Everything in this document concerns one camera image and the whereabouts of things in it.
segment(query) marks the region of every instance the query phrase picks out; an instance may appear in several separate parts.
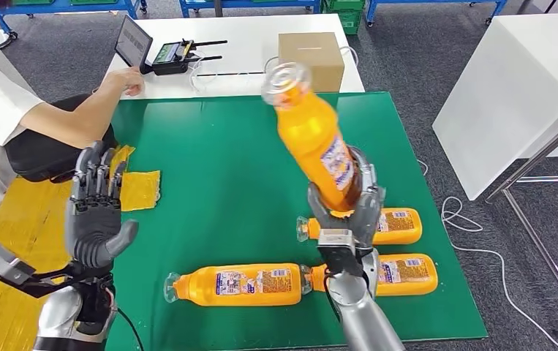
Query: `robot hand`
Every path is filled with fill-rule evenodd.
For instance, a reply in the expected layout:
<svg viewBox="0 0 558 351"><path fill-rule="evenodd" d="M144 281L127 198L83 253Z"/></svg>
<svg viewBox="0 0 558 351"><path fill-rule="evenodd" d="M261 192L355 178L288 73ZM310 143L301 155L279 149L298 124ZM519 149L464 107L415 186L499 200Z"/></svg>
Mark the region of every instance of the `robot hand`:
<svg viewBox="0 0 558 351"><path fill-rule="evenodd" d="M321 228L352 230L356 247L370 249L380 219L384 189L378 187L374 165L367 162L363 152L353 146L348 148L358 171L358 181L354 184L361 185L361 195L354 206L354 213L345 218L333 216L323 205L320 190L313 183L309 184L307 200Z"/></svg>
<svg viewBox="0 0 558 351"><path fill-rule="evenodd" d="M102 158L101 153L101 141L80 153L65 216L66 250L72 259L89 268L110 265L138 231L136 221L121 223L119 193L126 163L119 164L109 180L114 150L108 149Z"/></svg>

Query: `green table surface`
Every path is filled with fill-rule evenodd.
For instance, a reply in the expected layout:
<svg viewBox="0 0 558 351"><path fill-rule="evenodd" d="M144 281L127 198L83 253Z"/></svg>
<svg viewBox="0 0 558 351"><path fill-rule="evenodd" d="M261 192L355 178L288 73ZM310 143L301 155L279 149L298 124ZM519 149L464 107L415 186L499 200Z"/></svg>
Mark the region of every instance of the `green table surface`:
<svg viewBox="0 0 558 351"><path fill-rule="evenodd" d="M438 288L423 296L378 298L403 340L487 336L421 168L389 93L322 95L338 111L347 143L362 149L387 188L386 207L421 215L416 244L378 246L380 254L421 252L437 264ZM113 119L120 143L136 146L129 170L161 170L156 208L125 213L138 236L117 258L117 299L146 350L201 351L344 344L325 294L294 306L201 307L168 304L171 271L207 265L321 263L316 242L299 243L297 216L309 216L307 179L276 132L260 97L120 102ZM125 321L113 324L108 350L137 350Z"/></svg>

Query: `robotic arm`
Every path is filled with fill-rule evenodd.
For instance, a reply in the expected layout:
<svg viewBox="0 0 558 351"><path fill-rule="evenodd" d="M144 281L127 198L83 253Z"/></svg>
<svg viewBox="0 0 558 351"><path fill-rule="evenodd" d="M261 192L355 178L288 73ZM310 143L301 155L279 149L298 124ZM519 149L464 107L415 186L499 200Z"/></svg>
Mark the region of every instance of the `robotic arm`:
<svg viewBox="0 0 558 351"><path fill-rule="evenodd" d="M34 351L102 351L116 312L113 259L134 240L138 223L121 223L120 164L109 180L113 149L102 157L102 142L78 158L67 203L66 267L35 273L0 244L0 281L35 298L48 295L39 315ZM52 279L64 277L56 284Z"/></svg>
<svg viewBox="0 0 558 351"><path fill-rule="evenodd" d="M322 204L319 189L309 185L307 200L322 228L317 249L328 272L326 291L353 351L405 351L393 326L375 303L378 252L373 247L384 190L378 188L374 165L350 147L358 166L361 196L347 218L333 216Z"/></svg>

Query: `orange juice bottle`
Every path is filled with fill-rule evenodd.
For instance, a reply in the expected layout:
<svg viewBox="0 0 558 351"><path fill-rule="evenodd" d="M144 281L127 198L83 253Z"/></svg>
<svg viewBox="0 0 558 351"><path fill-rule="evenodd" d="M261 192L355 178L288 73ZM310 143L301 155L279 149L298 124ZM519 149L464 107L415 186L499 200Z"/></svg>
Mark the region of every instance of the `orange juice bottle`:
<svg viewBox="0 0 558 351"><path fill-rule="evenodd" d="M353 211L331 213L337 217L345 217ZM374 245L412 244L421 238L423 225L418 212L411 208L382 208L380 219L374 234ZM320 223L315 218L296 219L298 241L317 239L320 237Z"/></svg>
<svg viewBox="0 0 558 351"><path fill-rule="evenodd" d="M165 280L167 302L190 300L200 306L285 306L312 289L310 270L294 263L204 267Z"/></svg>
<svg viewBox="0 0 558 351"><path fill-rule="evenodd" d="M274 106L279 136L330 209L349 211L358 199L355 169L335 110L310 88L304 65L280 64L264 82L263 98Z"/></svg>
<svg viewBox="0 0 558 351"><path fill-rule="evenodd" d="M425 295L436 290L436 265L425 254L384 254L378 256L376 296ZM326 265L313 267L313 290L325 291Z"/></svg>

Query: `floor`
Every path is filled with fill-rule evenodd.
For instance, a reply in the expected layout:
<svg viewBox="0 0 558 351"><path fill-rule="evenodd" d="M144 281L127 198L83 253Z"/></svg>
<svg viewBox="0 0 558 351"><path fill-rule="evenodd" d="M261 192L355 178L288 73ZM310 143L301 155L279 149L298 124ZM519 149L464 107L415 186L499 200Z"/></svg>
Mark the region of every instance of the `floor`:
<svg viewBox="0 0 558 351"><path fill-rule="evenodd" d="M181 17L173 0L150 0L147 18ZM514 14L520 0L510 0L504 14ZM375 25L361 21L349 38L361 59L368 91L390 91L417 156L429 165L427 181L438 206L450 195L464 201L463 214L484 227L481 233L450 230L459 246L493 249L505 258L512 299L547 331L558 329L558 286L526 236L510 206L501 198L469 203L431 129L431 123L486 30L493 4L410 4L379 6ZM304 9L225 10L226 16L301 14ZM201 10L201 17L212 16ZM20 73L47 101L90 91L101 81L113 56L122 14L9 16L20 39L4 50ZM44 67L44 57L50 59ZM534 174L558 173L558 159ZM558 262L558 184L517 185L513 193ZM501 266L492 254L458 252L458 258L489 337L474 341L408 344L409 350L556 350L506 301Z"/></svg>

